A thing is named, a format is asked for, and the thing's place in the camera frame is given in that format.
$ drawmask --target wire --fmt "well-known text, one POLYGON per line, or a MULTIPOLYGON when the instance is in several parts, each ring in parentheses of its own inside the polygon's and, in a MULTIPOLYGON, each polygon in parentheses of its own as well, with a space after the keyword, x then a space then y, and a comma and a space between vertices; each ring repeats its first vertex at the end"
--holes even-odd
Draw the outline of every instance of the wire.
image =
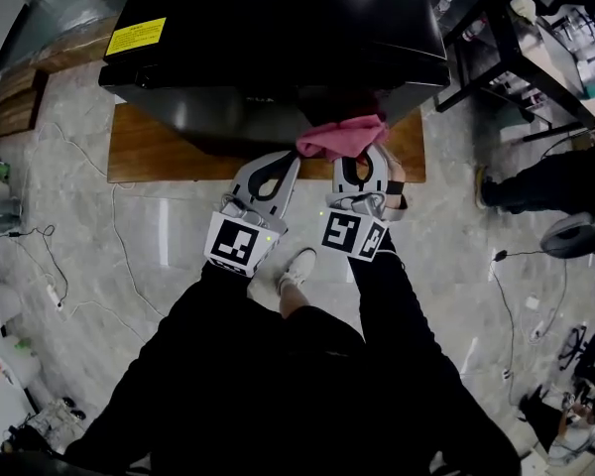
POLYGON ((148 301, 148 299, 146 297, 144 297, 141 293, 139 293, 139 290, 137 289, 137 283, 135 282, 135 277, 132 274, 132 269, 130 268, 130 259, 128 258, 128 252, 126 251, 126 244, 121 239, 121 235, 119 234, 119 231, 117 231, 116 214, 115 214, 115 190, 117 189, 117 186, 120 186, 121 188, 124 188, 126 190, 128 190, 132 187, 124 187, 117 183, 110 190, 110 199, 112 201, 112 229, 114 230, 115 235, 117 236, 117 239, 119 240, 119 243, 121 244, 121 250, 123 251, 123 255, 124 255, 125 261, 126 261, 126 268, 128 269, 128 274, 130 274, 130 281, 132 282, 132 288, 135 290, 135 293, 137 294, 137 296, 140 299, 142 299, 146 303, 146 305, 155 312, 156 315, 158 315, 159 317, 165 317, 162 313, 160 313, 157 310, 157 308, 154 305, 152 305, 148 301))
POLYGON ((117 320, 121 324, 123 324, 126 328, 128 328, 135 335, 137 335, 137 338, 139 340, 141 340, 144 344, 146 343, 146 340, 139 333, 137 333, 137 331, 132 326, 130 326, 129 324, 125 323, 121 319, 121 317, 119 317, 119 315, 117 314, 117 312, 115 312, 112 308, 108 308, 107 306, 102 305, 99 301, 95 301, 94 299, 92 299, 90 301, 82 301, 81 303, 78 303, 75 306, 75 308, 72 310, 72 312, 70 313, 70 315, 66 318, 66 321, 65 322, 67 322, 68 320, 72 319, 72 317, 75 315, 75 313, 79 310, 79 308, 81 306, 88 305, 89 303, 94 303, 94 304, 98 305, 100 308, 102 308, 103 310, 105 310, 106 312, 110 312, 112 315, 114 315, 117 318, 117 320))
POLYGON ((33 153, 31 154, 31 158, 29 159, 29 164, 27 165, 27 170, 24 173, 24 178, 22 180, 22 194, 24 196, 24 192, 25 192, 25 188, 27 186, 27 179, 29 178, 29 171, 31 169, 31 164, 33 163, 33 157, 35 156, 36 152, 38 151, 38 149, 40 148, 40 145, 42 144, 42 142, 40 141, 40 137, 42 136, 42 132, 47 128, 47 126, 49 125, 53 125, 56 129, 58 129, 59 134, 61 135, 61 139, 65 142, 68 143, 69 145, 73 145, 75 148, 77 148, 81 154, 84 156, 84 158, 86 159, 86 161, 94 167, 94 169, 99 173, 100 176, 106 178, 106 173, 103 172, 100 168, 98 168, 94 162, 88 157, 88 155, 86 154, 86 152, 84 152, 84 150, 77 145, 76 143, 74 143, 73 141, 69 141, 63 130, 61 129, 60 125, 58 125, 56 122, 45 122, 45 124, 42 126, 42 128, 40 129, 40 131, 37 134, 37 142, 36 142, 36 148, 33 150, 33 153))
POLYGON ((508 372, 511 372, 513 367, 514 367, 514 340, 516 338, 516 326, 514 325, 514 314, 512 313, 512 310, 509 308, 509 305, 507 304, 507 298, 505 297, 505 290, 503 290, 503 286, 500 284, 500 281, 498 280, 498 276, 496 275, 496 271, 492 268, 492 275, 494 276, 494 279, 496 280, 496 284, 498 284, 498 289, 500 290, 500 295, 503 299, 503 305, 505 306, 505 310, 507 311, 507 314, 509 315, 509 321, 512 323, 512 345, 511 345, 511 351, 510 351, 510 357, 509 357, 509 367, 507 368, 508 372))
POLYGON ((514 376, 515 376, 515 374, 514 374, 513 368, 514 368, 514 342, 516 339, 516 326, 514 324, 514 315, 512 313, 512 310, 509 308, 509 305, 507 304, 507 297, 505 297, 505 290, 503 290, 503 286, 501 285, 500 281, 498 280, 498 276, 496 275, 496 271, 492 267, 492 263, 490 263, 492 275, 494 276, 494 279, 496 280, 496 284, 498 284, 498 289, 500 290, 500 295, 503 299, 503 305, 505 306, 505 309, 507 310, 507 314, 509 315, 509 321, 512 324, 512 344, 511 344, 511 350, 509 353, 510 354, 509 366, 505 370, 504 375, 506 375, 509 379, 509 393, 507 395, 509 405, 512 407, 515 407, 517 404, 514 404, 514 402, 512 401, 512 395, 514 394, 514 376))
MULTIPOLYGON (((31 231, 27 232, 27 233, 20 233, 17 231, 13 231, 7 234, 0 234, 0 238, 9 238, 12 242, 16 243, 17 245, 19 245, 26 253, 27 255, 31 258, 31 260, 38 265, 38 268, 40 268, 40 270, 42 270, 42 273, 45 276, 50 276, 53 277, 50 273, 48 273, 44 267, 38 262, 36 261, 36 259, 31 255, 31 253, 27 250, 27 248, 22 245, 20 242, 17 242, 14 238, 23 238, 25 236, 30 236, 34 233, 39 233, 42 235, 42 240, 44 241, 45 247, 47 247, 47 252, 49 253, 49 256, 51 257, 51 261, 53 261, 54 266, 56 267, 56 269, 58 270, 59 274, 61 275, 61 277, 63 278, 63 281, 66 284, 66 289, 64 291, 63 297, 61 297, 59 299, 59 301, 64 301, 66 299, 66 297, 68 296, 68 279, 66 278, 66 275, 64 274, 64 272, 62 271, 62 269, 60 268, 60 265, 58 265, 58 262, 56 261, 55 256, 53 255, 53 252, 51 252, 51 247, 49 246, 49 241, 47 240, 47 237, 53 236, 53 234, 56 232, 56 227, 52 224, 49 224, 47 227, 45 227, 45 229, 43 231, 40 230, 40 228, 38 227, 34 227, 31 231)), ((54 285, 53 287, 55 287, 57 285, 55 277, 53 277, 53 281, 54 281, 54 285)))
POLYGON ((542 156, 541 156, 539 159, 540 159, 540 160, 543 160, 544 158, 546 158, 546 157, 547 157, 547 154, 548 154, 548 153, 549 153, 551 150, 553 150, 553 149, 554 149, 556 146, 558 146, 558 145, 561 145, 562 143, 564 143, 564 142, 566 142, 566 141, 571 141, 571 140, 573 140, 573 139, 575 139, 575 138, 579 138, 580 136, 583 136, 583 135, 585 135, 585 134, 590 134, 591 132, 592 132, 592 131, 590 131, 590 130, 584 130, 584 131, 580 131, 580 132, 578 132, 578 133, 576 133, 576 134, 573 134, 573 135, 571 135, 571 136, 566 136, 565 138, 562 138, 562 139, 560 139, 560 140, 559 140, 558 142, 556 142, 556 143, 555 143, 553 146, 549 147, 549 148, 546 150, 546 152, 544 152, 544 153, 542 154, 542 156))
POLYGON ((567 284, 568 284, 568 274, 567 274, 567 269, 566 269, 566 260, 564 260, 564 287, 562 288, 562 296, 559 298, 559 302, 557 303, 557 307, 553 311, 553 315, 551 316, 551 319, 548 322, 548 325, 546 326, 546 329, 542 332, 542 335, 540 335, 538 338, 545 337, 548 334, 548 331, 553 326, 553 323, 555 322, 555 319, 557 318, 557 313, 559 312, 560 308, 562 307, 562 303, 564 302, 564 297, 566 296, 566 286, 567 286, 567 284))

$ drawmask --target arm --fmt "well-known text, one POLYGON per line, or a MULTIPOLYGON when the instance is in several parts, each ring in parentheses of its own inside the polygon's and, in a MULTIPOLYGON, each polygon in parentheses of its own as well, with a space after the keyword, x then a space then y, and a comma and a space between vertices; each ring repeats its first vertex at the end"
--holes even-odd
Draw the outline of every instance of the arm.
POLYGON ((566 419, 568 418, 568 410, 564 410, 562 417, 559 419, 559 426, 557 428, 557 436, 564 437, 568 429, 566 425, 566 419))
MULTIPOLYGON (((387 234, 380 251, 395 252, 387 234)), ((380 252, 372 263, 349 259, 361 295, 364 337, 393 399, 402 369, 407 386, 422 386, 427 421, 435 425, 434 443, 452 466, 472 476, 516 476, 521 465, 516 449, 465 389, 452 362, 442 353, 399 258, 380 252)))

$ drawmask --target wooden board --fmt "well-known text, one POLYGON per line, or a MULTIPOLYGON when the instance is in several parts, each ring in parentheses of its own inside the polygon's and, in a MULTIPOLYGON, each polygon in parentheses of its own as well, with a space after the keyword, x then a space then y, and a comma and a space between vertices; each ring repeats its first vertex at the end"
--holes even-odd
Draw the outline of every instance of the wooden board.
POLYGON ((35 128, 41 92, 18 95, 0 105, 0 138, 35 128))
POLYGON ((0 104, 31 91, 44 91, 49 75, 33 68, 13 71, 0 78, 0 104))
MULTIPOLYGON (((391 129, 387 147, 402 161, 408 181, 425 181, 425 151, 420 110, 391 129)), ((176 131, 132 104, 115 108, 108 155, 108 181, 233 179, 246 159, 206 155, 176 131)), ((301 179, 332 179, 332 164, 306 159, 301 179)))
POLYGON ((112 16, 69 30, 33 55, 28 65, 52 74, 103 59, 118 19, 112 16))

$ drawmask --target black appliance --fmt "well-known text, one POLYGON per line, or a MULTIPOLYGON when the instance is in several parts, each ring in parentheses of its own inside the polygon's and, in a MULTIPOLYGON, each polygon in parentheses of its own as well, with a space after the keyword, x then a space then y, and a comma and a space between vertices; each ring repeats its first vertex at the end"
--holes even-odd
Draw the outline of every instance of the black appliance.
POLYGON ((156 44, 106 55, 99 84, 211 154, 366 114, 394 124, 449 84, 428 0, 128 0, 116 30, 161 18, 156 44))

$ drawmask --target cable on floor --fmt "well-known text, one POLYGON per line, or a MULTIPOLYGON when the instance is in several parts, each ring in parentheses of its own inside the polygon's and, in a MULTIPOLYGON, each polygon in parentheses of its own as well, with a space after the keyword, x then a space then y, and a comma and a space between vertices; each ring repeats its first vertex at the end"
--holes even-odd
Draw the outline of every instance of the cable on floor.
POLYGON ((130 281, 132 282, 132 287, 135 290, 135 293, 137 294, 137 296, 140 299, 142 299, 146 303, 146 305, 155 312, 155 314, 157 314, 160 317, 165 317, 162 313, 160 313, 157 310, 157 308, 154 305, 152 305, 146 299, 146 297, 144 297, 141 293, 139 293, 139 290, 137 289, 137 283, 135 282, 135 277, 132 274, 132 269, 130 268, 130 260, 128 259, 128 252, 126 251, 126 244, 121 239, 121 235, 119 234, 119 231, 117 231, 117 222, 116 222, 116 215, 115 215, 115 190, 117 189, 117 186, 119 186, 120 188, 126 189, 126 190, 128 190, 132 187, 124 187, 117 183, 112 187, 112 190, 110 190, 110 199, 112 201, 112 229, 114 230, 115 235, 117 236, 117 239, 119 240, 119 243, 121 244, 121 250, 123 250, 123 255, 124 255, 125 261, 126 261, 126 268, 128 269, 128 274, 130 274, 130 281))
MULTIPOLYGON (((72 145, 73 147, 77 148, 77 149, 79 150, 79 152, 80 152, 80 153, 83 155, 83 157, 85 158, 85 160, 86 160, 86 161, 87 161, 87 162, 88 162, 88 163, 89 163, 89 164, 90 164, 90 165, 91 165, 91 166, 92 166, 92 167, 95 169, 95 171, 96 171, 96 172, 97 172, 97 173, 98 173, 98 174, 99 174, 101 177, 103 177, 103 178, 106 178, 106 173, 104 173, 104 172, 103 172, 103 171, 102 171, 100 168, 98 168, 98 167, 95 165, 95 163, 94 163, 94 162, 93 162, 93 161, 92 161, 92 160, 91 160, 91 159, 88 157, 88 155, 86 154, 86 152, 85 152, 85 151, 84 151, 84 150, 83 150, 83 149, 82 149, 82 148, 81 148, 79 145, 77 145, 77 144, 76 144, 76 143, 74 143, 73 141, 70 141, 70 140, 68 140, 68 139, 66 138, 66 136, 65 136, 65 134, 64 134, 64 132, 63 132, 63 130, 62 130, 62 128, 60 127, 60 125, 58 125, 56 122, 46 122, 46 123, 45 123, 45 124, 42 126, 42 128, 40 129, 40 131, 37 133, 37 142, 36 142, 36 147, 35 147, 35 149, 34 149, 33 153, 31 154, 31 158, 29 159, 29 163, 28 163, 28 165, 27 165, 27 169, 26 169, 26 171, 25 171, 25 175, 24 175, 24 177, 23 177, 23 182, 22 182, 22 197, 23 197, 23 199, 21 200, 21 202, 23 203, 23 205, 24 205, 24 194, 25 194, 25 192, 26 192, 27 180, 28 180, 28 177, 29 177, 29 171, 30 171, 30 169, 31 169, 31 164, 33 163, 33 158, 34 158, 34 156, 35 156, 36 152, 39 150, 39 148, 40 148, 40 145, 41 145, 41 143, 42 143, 42 142, 40 141, 41 135, 42 135, 43 131, 44 131, 44 130, 47 128, 47 126, 49 126, 49 125, 53 125, 53 126, 55 126, 55 127, 58 129, 58 131, 59 131, 59 134, 60 134, 60 136, 61 136, 61 139, 62 139, 62 140, 65 142, 65 143, 68 143, 68 144, 72 145)), ((131 189, 131 188, 133 188, 133 187, 135 186, 135 184, 134 184, 134 183, 132 183, 130 186, 124 186, 124 185, 122 185, 122 184, 115 184, 115 185, 112 187, 112 189, 111 189, 111 201, 112 201, 112 226, 113 226, 113 229, 114 229, 114 233, 115 233, 115 235, 117 236, 117 239, 119 240, 119 243, 120 243, 120 245, 121 245, 121 248, 122 248, 122 250, 123 250, 123 254, 124 254, 124 257, 125 257, 125 261, 126 261, 126 267, 127 267, 127 269, 128 269, 128 273, 129 273, 129 275, 130 275, 130 280, 131 280, 131 282, 132 282, 132 287, 133 287, 133 289, 134 289, 134 292, 136 293, 136 295, 137 295, 139 298, 141 298, 141 299, 142 299, 142 300, 143 300, 143 301, 146 303, 146 305, 147 305, 147 306, 149 306, 149 307, 152 309, 152 311, 153 311, 154 313, 156 313, 156 314, 157 314, 159 317, 163 318, 163 317, 165 317, 165 316, 164 316, 162 313, 160 313, 160 312, 159 312, 159 311, 158 311, 158 310, 157 310, 157 309, 156 309, 156 308, 155 308, 155 307, 154 307, 154 306, 153 306, 153 305, 152 305, 152 304, 151 304, 151 303, 150 303, 150 302, 149 302, 149 301, 148 301, 148 300, 147 300, 147 299, 146 299, 146 298, 145 298, 145 297, 144 297, 144 296, 143 296, 143 295, 142 295, 142 294, 141 294, 141 293, 138 291, 138 289, 137 289, 137 285, 136 285, 136 282, 135 282, 135 279, 134 279, 134 275, 133 275, 133 273, 132 273, 132 270, 130 269, 130 263, 129 263, 129 260, 128 260, 128 253, 127 253, 127 251, 126 251, 125 244, 124 244, 123 240, 121 239, 121 235, 120 235, 120 234, 119 234, 119 232, 117 231, 117 227, 116 227, 116 220, 115 220, 115 199, 114 199, 114 191, 115 191, 115 189, 116 189, 116 187, 117 187, 117 186, 119 186, 119 187, 120 187, 120 188, 122 188, 122 189, 125 189, 125 190, 127 190, 127 189, 131 189)), ((43 237, 43 240, 44 240, 44 242, 45 242, 45 246, 47 247, 47 251, 49 252, 49 255, 51 256, 51 259, 52 259, 52 261, 53 261, 53 264, 54 264, 54 265, 55 265, 55 267, 58 269, 58 272, 61 274, 62 278, 64 279, 64 281, 65 281, 65 283, 66 283, 66 290, 65 290, 65 292, 64 292, 64 295, 63 295, 63 297, 60 299, 60 301, 64 301, 64 300, 67 298, 67 296, 68 296, 68 280, 67 280, 67 278, 66 278, 65 274, 63 273, 63 271, 61 270, 60 266, 58 265, 58 263, 57 263, 57 261, 56 261, 56 259, 55 259, 55 256, 54 256, 54 255, 53 255, 53 253, 51 252, 51 248, 50 248, 50 246, 49 246, 49 243, 48 243, 48 241, 47 241, 47 239, 46 239, 47 237, 50 237, 51 235, 53 235, 53 233, 55 232, 55 230, 56 230, 56 228, 55 228, 53 225, 50 225, 50 226, 47 226, 47 228, 46 228, 44 231, 40 231, 40 229, 39 229, 39 228, 34 228, 34 229, 32 229, 31 231, 29 231, 29 232, 27 232, 27 233, 11 232, 11 233, 7 233, 7 234, 4 234, 4 235, 0 235, 0 238, 9 238, 11 241, 13 241, 13 242, 14 242, 14 243, 16 243, 17 245, 19 245, 19 246, 20 246, 20 247, 21 247, 21 248, 22 248, 22 249, 23 249, 23 250, 24 250, 24 251, 27 253, 27 255, 29 256, 29 258, 31 258, 31 260, 32 260, 32 261, 33 261, 33 262, 34 262, 34 263, 35 263, 35 264, 36 264, 36 265, 37 265, 37 266, 40 268, 40 270, 42 271, 42 273, 44 274, 44 276, 45 276, 45 277, 50 277, 50 278, 52 278, 52 279, 53 279, 53 282, 54 282, 54 284, 53 284, 53 287, 55 288, 55 287, 56 287, 56 280, 55 280, 55 277, 53 277, 53 275, 49 274, 49 273, 48 273, 48 272, 47 272, 47 271, 44 269, 44 267, 42 267, 42 265, 40 265, 40 263, 39 263, 39 262, 38 262, 38 261, 37 261, 37 260, 36 260, 36 259, 35 259, 35 258, 34 258, 32 255, 31 255, 31 253, 30 253, 30 252, 29 252, 29 251, 26 249, 26 247, 24 247, 24 245, 20 244, 18 241, 16 241, 16 240, 15 240, 15 238, 17 238, 17 237, 24 237, 24 236, 29 236, 29 235, 33 234, 34 232, 38 232, 38 233, 40 233, 40 234, 42 235, 42 237, 43 237)), ((112 310, 111 308, 108 308, 108 307, 106 307, 106 306, 102 305, 102 304, 101 304, 99 301, 96 301, 96 300, 91 300, 91 301, 83 301, 83 302, 80 302, 80 303, 78 303, 78 304, 75 306, 75 308, 73 309, 73 311, 72 311, 72 313, 70 314, 70 316, 69 316, 69 317, 68 317, 66 320, 69 320, 69 319, 71 319, 71 318, 74 316, 74 314, 77 312, 77 310, 78 310, 78 309, 79 309, 81 306, 83 306, 83 305, 85 305, 85 304, 89 304, 89 303, 94 303, 94 304, 98 305, 99 307, 101 307, 102 309, 104 309, 104 310, 106 310, 106 311, 108 311, 108 312, 112 313, 112 314, 113 314, 113 315, 114 315, 114 316, 115 316, 115 317, 116 317, 116 318, 119 320, 119 322, 121 322, 121 323, 122 323, 122 324, 123 324, 125 327, 127 327, 128 329, 130 329, 130 330, 131 330, 131 331, 132 331, 132 332, 133 332, 133 333, 134 333, 134 334, 135 334, 135 335, 136 335, 136 336, 137 336, 137 337, 138 337, 138 338, 139 338, 139 339, 140 339, 140 340, 141 340, 143 343, 145 343, 145 342, 146 342, 146 341, 143 339, 143 337, 141 337, 141 335, 139 335, 139 333, 138 333, 138 332, 137 332, 137 331, 136 331, 134 328, 132 328, 132 327, 131 327, 129 324, 127 324, 126 322, 124 322, 124 321, 123 321, 123 320, 122 320, 122 319, 119 317, 119 315, 118 315, 118 314, 117 314, 117 313, 116 313, 114 310, 112 310)))
MULTIPOLYGON (((22 247, 22 249, 28 254, 28 256, 33 260, 33 262, 38 265, 38 267, 40 268, 40 270, 42 270, 42 273, 45 276, 51 276, 51 274, 49 274, 44 268, 43 266, 38 263, 38 261, 36 261, 34 259, 34 257, 31 255, 31 253, 26 249, 26 247, 24 245, 22 245, 20 242, 16 242, 14 240, 14 238, 24 238, 26 236, 30 236, 34 233, 39 233, 40 235, 42 235, 42 240, 44 241, 44 245, 47 248, 47 252, 49 253, 49 256, 51 257, 51 261, 53 261, 53 265, 56 267, 56 269, 58 270, 59 274, 61 275, 61 277, 63 278, 63 281, 66 284, 66 289, 64 291, 63 297, 61 297, 59 299, 59 301, 64 301, 66 299, 66 297, 68 296, 68 279, 66 278, 66 275, 64 274, 63 270, 60 268, 60 265, 58 265, 58 262, 56 261, 55 256, 53 255, 53 252, 51 252, 51 247, 49 246, 49 241, 47 240, 48 237, 53 236, 53 234, 56 232, 56 227, 53 226, 52 224, 49 224, 47 227, 45 227, 44 230, 40 230, 40 228, 38 227, 34 227, 31 231, 26 232, 26 233, 20 233, 18 231, 12 231, 9 232, 7 234, 0 234, 0 238, 9 238, 11 241, 17 243, 18 245, 20 245, 20 247, 22 247)), ((55 277, 53 277, 54 280, 54 287, 56 286, 56 280, 55 277)))
POLYGON ((99 305, 100 308, 102 308, 103 310, 105 310, 106 312, 110 312, 112 315, 114 315, 117 320, 123 324, 126 328, 128 328, 130 331, 132 331, 139 340, 141 340, 144 344, 146 343, 146 340, 129 324, 127 324, 126 322, 124 322, 121 317, 119 317, 119 315, 117 314, 117 312, 115 312, 112 308, 108 308, 107 306, 102 305, 99 301, 95 301, 94 299, 90 300, 90 301, 82 301, 80 303, 78 303, 75 308, 72 310, 72 312, 70 313, 70 315, 66 318, 65 321, 68 321, 70 319, 72 319, 72 317, 75 315, 75 313, 79 310, 79 308, 81 306, 84 305, 88 305, 89 303, 94 303, 96 305, 99 305))
MULTIPOLYGON (((513 371, 513 368, 514 368, 514 343, 515 343, 515 338, 516 338, 516 326, 514 324, 514 315, 507 303, 507 297, 505 296, 505 290, 503 289, 503 286, 501 285, 500 280, 498 279, 498 276, 496 275, 496 271, 494 270, 493 265, 494 265, 494 263, 503 261, 504 259, 506 259, 507 257, 510 257, 510 256, 524 256, 524 255, 532 255, 532 254, 543 254, 543 251, 517 252, 514 254, 509 254, 506 250, 504 250, 504 251, 501 251, 498 254, 496 254, 494 259, 490 263, 490 270, 492 272, 492 276, 494 277, 496 284, 498 285, 498 289, 500 291, 501 298, 503 300, 503 305, 504 305, 505 309, 507 310, 507 314, 509 315, 509 319, 510 319, 511 327, 512 327, 509 366, 507 367, 507 369, 505 369, 505 371, 503 373, 504 377, 506 379, 509 379, 508 401, 509 401, 510 406, 512 406, 512 407, 515 407, 518 405, 518 404, 515 404, 512 400, 512 396, 513 396, 513 392, 514 392, 514 378, 515 378, 515 373, 513 371)), ((544 339, 548 335, 548 332, 550 331, 551 327, 553 326, 553 323, 555 322, 555 319, 557 318, 557 314, 559 313, 559 310, 560 310, 560 308, 564 302, 564 298, 566 296, 566 288, 567 288, 567 284, 568 284, 568 273, 567 273, 566 260, 563 260, 563 262, 564 262, 564 286, 562 288, 562 294, 561 294, 560 299, 557 303, 557 306, 553 310, 553 314, 550 318, 550 321, 548 322, 548 324, 546 326, 546 329, 538 337, 539 340, 544 339)))
POLYGON ((560 139, 555 144, 553 144, 551 147, 547 148, 546 149, 546 152, 544 152, 539 159, 542 161, 543 159, 545 159, 546 157, 548 157, 548 153, 551 150, 553 150, 555 147, 561 145, 562 143, 565 143, 566 141, 574 140, 575 138, 579 138, 580 136, 584 136, 585 134, 590 134, 591 132, 593 132, 593 131, 591 131, 591 130, 583 130, 583 131, 577 132, 575 134, 572 134, 570 136, 566 136, 566 137, 560 139))

